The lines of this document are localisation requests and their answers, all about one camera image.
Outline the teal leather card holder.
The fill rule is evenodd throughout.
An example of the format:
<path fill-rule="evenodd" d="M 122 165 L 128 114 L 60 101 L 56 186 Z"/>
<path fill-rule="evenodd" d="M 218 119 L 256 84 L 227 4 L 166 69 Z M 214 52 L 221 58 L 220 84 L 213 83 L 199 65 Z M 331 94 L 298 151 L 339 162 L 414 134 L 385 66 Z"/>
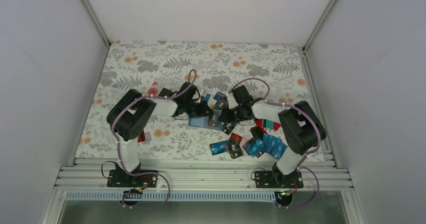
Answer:
<path fill-rule="evenodd" d="M 198 128 L 205 128 L 210 129 L 207 127 L 207 120 L 209 116 L 201 117 L 201 118 L 190 118 L 188 121 L 188 125 L 191 127 L 198 127 Z M 220 122 L 221 126 L 219 129 L 212 129 L 212 130 L 221 130 L 223 123 Z"/>

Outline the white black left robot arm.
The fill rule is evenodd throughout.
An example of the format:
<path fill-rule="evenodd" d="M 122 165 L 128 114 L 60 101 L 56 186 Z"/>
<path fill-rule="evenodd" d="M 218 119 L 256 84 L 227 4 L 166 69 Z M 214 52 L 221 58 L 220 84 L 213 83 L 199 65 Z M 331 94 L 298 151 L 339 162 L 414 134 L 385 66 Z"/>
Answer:
<path fill-rule="evenodd" d="M 214 110 L 190 82 L 184 82 L 175 92 L 163 88 L 159 93 L 142 95 L 130 89 L 110 110 L 106 121 L 117 141 L 118 166 L 122 169 L 120 180 L 126 186 L 139 182 L 137 140 L 151 115 L 178 117 L 183 114 L 195 119 L 214 115 Z"/>

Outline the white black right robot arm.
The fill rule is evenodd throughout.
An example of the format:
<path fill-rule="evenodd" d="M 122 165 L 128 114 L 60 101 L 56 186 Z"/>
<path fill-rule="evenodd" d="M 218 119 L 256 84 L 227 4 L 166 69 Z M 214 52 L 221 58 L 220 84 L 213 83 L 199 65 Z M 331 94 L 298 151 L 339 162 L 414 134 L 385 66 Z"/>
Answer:
<path fill-rule="evenodd" d="M 253 98 L 245 86 L 233 89 L 231 96 L 237 105 L 222 110 L 221 122 L 228 124 L 260 119 L 281 125 L 287 149 L 273 165 L 272 181 L 277 187 L 285 187 L 306 156 L 319 150 L 327 136 L 324 126 L 306 101 L 290 105 Z"/>

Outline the red card under left arm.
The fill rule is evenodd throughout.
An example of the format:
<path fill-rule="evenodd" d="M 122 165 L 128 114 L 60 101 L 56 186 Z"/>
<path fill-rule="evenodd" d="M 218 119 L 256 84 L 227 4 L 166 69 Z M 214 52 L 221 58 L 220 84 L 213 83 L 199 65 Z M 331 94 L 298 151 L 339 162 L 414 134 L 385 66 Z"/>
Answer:
<path fill-rule="evenodd" d="M 142 131 L 138 136 L 138 143 L 144 142 L 146 140 L 145 138 L 145 132 Z"/>

